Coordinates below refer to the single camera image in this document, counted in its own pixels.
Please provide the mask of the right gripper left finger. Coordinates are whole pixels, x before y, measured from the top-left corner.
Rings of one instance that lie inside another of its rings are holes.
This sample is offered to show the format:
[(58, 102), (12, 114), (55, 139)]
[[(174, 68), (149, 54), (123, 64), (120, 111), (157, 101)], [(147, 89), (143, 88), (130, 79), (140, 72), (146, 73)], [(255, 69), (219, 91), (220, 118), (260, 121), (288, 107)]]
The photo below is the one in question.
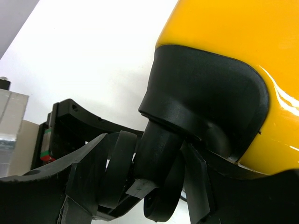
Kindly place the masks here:
[(100, 178), (106, 168), (109, 136), (101, 134), (80, 149), (0, 180), (2, 224), (89, 224), (98, 209)]

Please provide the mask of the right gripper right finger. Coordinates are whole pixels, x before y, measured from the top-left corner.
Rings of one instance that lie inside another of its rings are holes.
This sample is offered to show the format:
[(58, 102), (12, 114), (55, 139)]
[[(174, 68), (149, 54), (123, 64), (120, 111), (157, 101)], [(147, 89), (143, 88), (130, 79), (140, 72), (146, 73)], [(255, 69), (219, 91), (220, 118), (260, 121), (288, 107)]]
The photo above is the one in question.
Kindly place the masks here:
[(185, 191), (193, 224), (296, 224), (299, 171), (262, 175), (184, 144)]

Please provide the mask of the yellow Pikachu suitcase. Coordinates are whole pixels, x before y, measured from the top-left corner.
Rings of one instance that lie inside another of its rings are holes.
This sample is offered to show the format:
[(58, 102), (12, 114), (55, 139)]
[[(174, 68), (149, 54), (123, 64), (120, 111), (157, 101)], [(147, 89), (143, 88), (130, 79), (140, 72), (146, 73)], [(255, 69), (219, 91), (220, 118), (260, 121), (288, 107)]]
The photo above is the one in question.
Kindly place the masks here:
[(262, 174), (299, 170), (299, 3), (180, 0), (156, 43), (139, 112), (149, 121), (134, 158), (116, 152), (98, 215), (114, 220), (140, 200), (165, 222), (185, 191), (186, 143)]

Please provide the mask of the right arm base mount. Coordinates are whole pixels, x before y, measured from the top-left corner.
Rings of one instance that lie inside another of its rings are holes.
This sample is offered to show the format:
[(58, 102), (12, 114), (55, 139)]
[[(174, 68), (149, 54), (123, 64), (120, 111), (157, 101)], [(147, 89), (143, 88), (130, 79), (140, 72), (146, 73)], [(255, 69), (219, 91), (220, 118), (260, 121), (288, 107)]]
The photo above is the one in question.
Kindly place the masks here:
[(53, 162), (81, 148), (103, 133), (127, 131), (140, 139), (143, 132), (102, 119), (66, 99), (53, 105), (47, 120), (39, 126), (31, 170)]

